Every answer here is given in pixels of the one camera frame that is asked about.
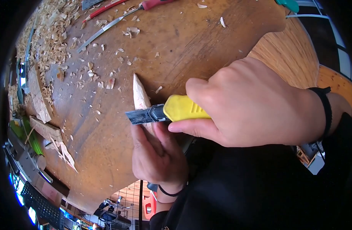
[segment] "carving tool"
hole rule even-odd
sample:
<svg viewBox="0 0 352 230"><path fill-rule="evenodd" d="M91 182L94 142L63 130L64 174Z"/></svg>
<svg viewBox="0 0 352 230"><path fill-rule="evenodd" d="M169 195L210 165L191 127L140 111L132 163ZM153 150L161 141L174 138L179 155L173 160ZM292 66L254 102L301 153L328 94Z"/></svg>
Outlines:
<svg viewBox="0 0 352 230"><path fill-rule="evenodd" d="M153 7L156 7L156 6L159 6L159 5L164 5L164 4L167 4L167 3L170 3L170 2L174 2L174 1L175 0L149 0L149 1L142 2L141 5L137 9L135 9L135 10L133 10L131 12L128 12L124 16L119 17L119 18L113 20L112 22L110 22L109 24L105 25L97 33L95 33L93 36L91 36L84 44L82 44L82 46L78 48L77 52L80 53L84 47L89 45L89 43L94 41L97 37L99 37L101 34L103 34L106 30L111 28L113 25L116 25L119 21L121 21L124 17L128 16L129 14L132 14L132 13L134 13L137 10L150 10Z"/></svg>
<svg viewBox="0 0 352 230"><path fill-rule="evenodd" d="M186 119L209 118L210 116L188 96L171 95L165 104L156 104L147 109L125 112L133 125L151 122L177 122Z"/></svg>
<svg viewBox="0 0 352 230"><path fill-rule="evenodd" d="M99 14L102 13L102 12L105 12L105 11L108 10L109 8L114 7L114 6L117 6L118 4L123 3L123 2L126 2L126 1L127 1L127 0L116 0L116 1L114 1L114 2L111 2L111 3L107 4L107 5L105 5L104 7L101 7L100 9L96 10L94 13L90 14L90 15L83 21L83 23L86 22L86 21L89 21L89 20L93 19L95 16L99 15Z"/></svg>

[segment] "black clothing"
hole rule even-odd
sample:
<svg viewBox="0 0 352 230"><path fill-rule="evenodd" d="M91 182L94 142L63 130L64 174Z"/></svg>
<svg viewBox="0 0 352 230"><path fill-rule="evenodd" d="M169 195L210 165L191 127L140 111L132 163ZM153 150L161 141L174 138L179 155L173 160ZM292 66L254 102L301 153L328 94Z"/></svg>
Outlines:
<svg viewBox="0 0 352 230"><path fill-rule="evenodd" d="M214 153L151 229L319 229L335 220L352 163L352 118L344 113L323 140L317 175L291 146L224 148Z"/></svg>

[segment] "black cable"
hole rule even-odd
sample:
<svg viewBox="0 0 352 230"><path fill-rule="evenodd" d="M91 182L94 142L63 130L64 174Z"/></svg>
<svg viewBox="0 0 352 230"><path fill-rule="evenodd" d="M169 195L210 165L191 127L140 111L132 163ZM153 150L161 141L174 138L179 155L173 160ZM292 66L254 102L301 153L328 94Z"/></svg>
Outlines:
<svg viewBox="0 0 352 230"><path fill-rule="evenodd" d="M140 192L139 192L139 230L143 229L143 180L140 180Z"/></svg>
<svg viewBox="0 0 352 230"><path fill-rule="evenodd" d="M324 163L325 163L325 158L324 158L323 154L321 153L321 150L320 150L320 148L319 148L319 145L317 144L317 141L315 142L315 145L316 145L316 147L317 147L317 150L319 150L319 153L320 153L320 155L321 155L321 158L323 159L323 161L324 161Z"/></svg>

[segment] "red handle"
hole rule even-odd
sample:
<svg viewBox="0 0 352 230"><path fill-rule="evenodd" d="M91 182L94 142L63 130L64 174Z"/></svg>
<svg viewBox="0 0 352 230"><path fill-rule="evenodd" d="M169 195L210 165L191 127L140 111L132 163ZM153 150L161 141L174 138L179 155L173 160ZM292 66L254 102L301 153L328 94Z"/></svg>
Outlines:
<svg viewBox="0 0 352 230"><path fill-rule="evenodd" d="M149 0L142 2L141 5L143 6L144 10L150 10L153 7L164 5L174 1L175 0Z"/></svg>

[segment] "hand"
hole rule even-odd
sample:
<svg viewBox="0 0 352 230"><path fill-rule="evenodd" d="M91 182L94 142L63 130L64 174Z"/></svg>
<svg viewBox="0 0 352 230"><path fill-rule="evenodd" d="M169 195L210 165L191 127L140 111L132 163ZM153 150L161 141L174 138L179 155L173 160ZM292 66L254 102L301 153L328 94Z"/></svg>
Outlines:
<svg viewBox="0 0 352 230"><path fill-rule="evenodd" d="M254 58L231 63L209 81L190 78L186 92L212 119L173 122L168 127L171 132L201 136L227 147L298 145L324 132L320 98L288 85Z"/></svg>
<svg viewBox="0 0 352 230"><path fill-rule="evenodd" d="M186 157L163 123L156 122L153 125L155 135L162 145L162 150L158 152L146 138L141 125L131 126L134 141L132 172L138 179L159 184L166 192L175 194L187 182Z"/></svg>

